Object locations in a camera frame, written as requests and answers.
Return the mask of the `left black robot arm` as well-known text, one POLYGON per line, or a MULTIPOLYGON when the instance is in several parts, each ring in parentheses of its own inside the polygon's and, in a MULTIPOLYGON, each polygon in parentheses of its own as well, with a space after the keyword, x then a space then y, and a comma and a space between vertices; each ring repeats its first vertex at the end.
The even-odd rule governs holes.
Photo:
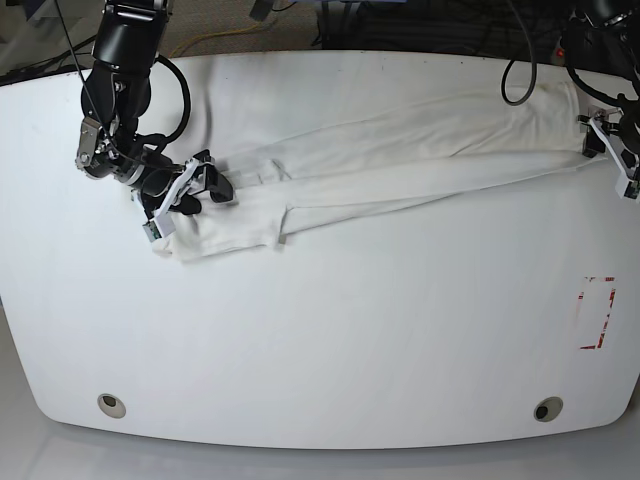
POLYGON ((575 60, 583 53, 584 39, 603 40, 609 61, 618 64, 621 76, 639 90, 639 3, 637 1, 577 1, 562 34, 565 68, 574 84, 593 99, 621 111, 618 136, 633 154, 639 152, 639 101, 620 93, 614 97, 585 83, 575 60))

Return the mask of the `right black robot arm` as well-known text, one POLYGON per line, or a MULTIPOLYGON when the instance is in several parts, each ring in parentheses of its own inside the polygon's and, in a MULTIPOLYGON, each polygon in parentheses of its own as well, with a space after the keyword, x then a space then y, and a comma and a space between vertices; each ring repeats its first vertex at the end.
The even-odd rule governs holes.
POLYGON ((164 154, 186 130, 192 111, 185 76, 159 52, 171 13, 168 1, 106 2, 92 51, 93 67, 81 79, 84 119, 76 166, 92 179, 111 176, 131 188, 148 218, 160 209, 196 215, 202 210, 202 193, 219 204, 235 196, 208 150, 184 164, 164 154), (177 79, 182 114, 169 134, 141 134, 139 119, 151 103, 150 74, 156 64, 177 79))

